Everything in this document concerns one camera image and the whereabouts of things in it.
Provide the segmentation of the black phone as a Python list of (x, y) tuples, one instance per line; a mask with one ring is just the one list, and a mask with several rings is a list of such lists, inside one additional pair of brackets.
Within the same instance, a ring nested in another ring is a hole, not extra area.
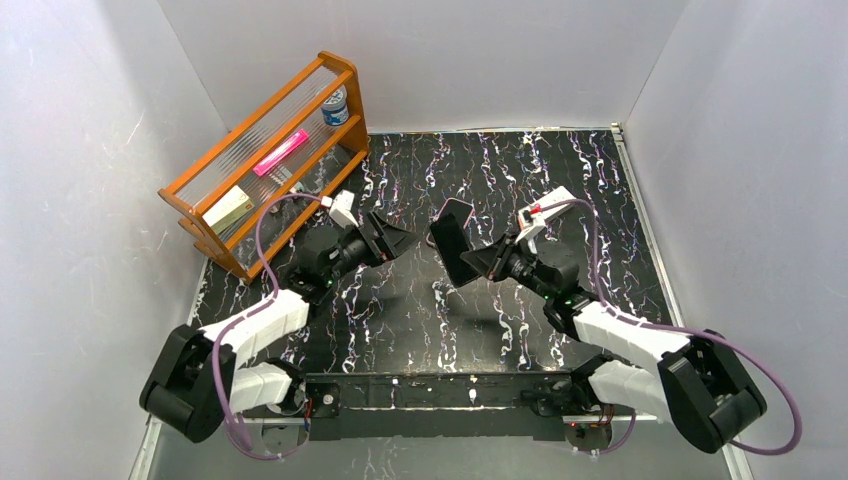
[(454, 287), (463, 287), (480, 276), (462, 259), (462, 254), (470, 251), (471, 245), (455, 215), (447, 214), (434, 221), (430, 225), (430, 236)]

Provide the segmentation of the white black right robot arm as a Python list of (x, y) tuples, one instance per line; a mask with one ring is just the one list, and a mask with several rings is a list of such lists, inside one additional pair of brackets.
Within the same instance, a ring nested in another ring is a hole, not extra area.
[(544, 241), (530, 249), (505, 234), (484, 248), (463, 248), (458, 260), (489, 281), (518, 282), (544, 299), (543, 312), (557, 332), (610, 351), (575, 371), (581, 400), (627, 405), (669, 421), (706, 453), (720, 450), (767, 411), (722, 337), (617, 318), (580, 286), (580, 265), (565, 245)]

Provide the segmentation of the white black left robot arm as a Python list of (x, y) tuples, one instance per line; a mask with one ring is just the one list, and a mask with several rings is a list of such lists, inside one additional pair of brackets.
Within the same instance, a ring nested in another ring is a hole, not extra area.
[(360, 225), (308, 230), (282, 287), (226, 320), (170, 332), (140, 392), (141, 409), (194, 443), (226, 426), (247, 446), (243, 412), (282, 404), (296, 388), (295, 371), (284, 362), (249, 361), (304, 328), (337, 281), (397, 259), (416, 241), (415, 233), (375, 212)]

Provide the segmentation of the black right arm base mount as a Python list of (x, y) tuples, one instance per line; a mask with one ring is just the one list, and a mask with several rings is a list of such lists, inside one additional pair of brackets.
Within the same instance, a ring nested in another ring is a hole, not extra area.
[(519, 399), (535, 415), (562, 417), (582, 414), (584, 402), (580, 390), (570, 381), (543, 381), (520, 391)]

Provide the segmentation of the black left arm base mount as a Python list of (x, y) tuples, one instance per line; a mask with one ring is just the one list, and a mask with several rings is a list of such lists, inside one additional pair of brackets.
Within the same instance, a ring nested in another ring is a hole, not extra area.
[(338, 383), (307, 380), (305, 393), (311, 419), (336, 418), (339, 415), (341, 389)]

